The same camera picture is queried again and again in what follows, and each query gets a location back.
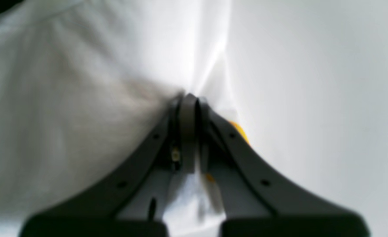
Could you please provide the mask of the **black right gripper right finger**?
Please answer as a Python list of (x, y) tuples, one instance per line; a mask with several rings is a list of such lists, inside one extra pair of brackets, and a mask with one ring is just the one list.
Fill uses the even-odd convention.
[(217, 182), (227, 219), (357, 219), (266, 163), (205, 98), (196, 104), (201, 171)]

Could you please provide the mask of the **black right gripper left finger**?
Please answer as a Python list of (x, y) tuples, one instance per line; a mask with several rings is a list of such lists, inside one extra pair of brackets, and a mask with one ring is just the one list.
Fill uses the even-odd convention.
[(171, 177), (195, 171), (198, 100), (191, 93), (173, 100), (169, 112), (118, 168), (31, 220), (160, 219)]

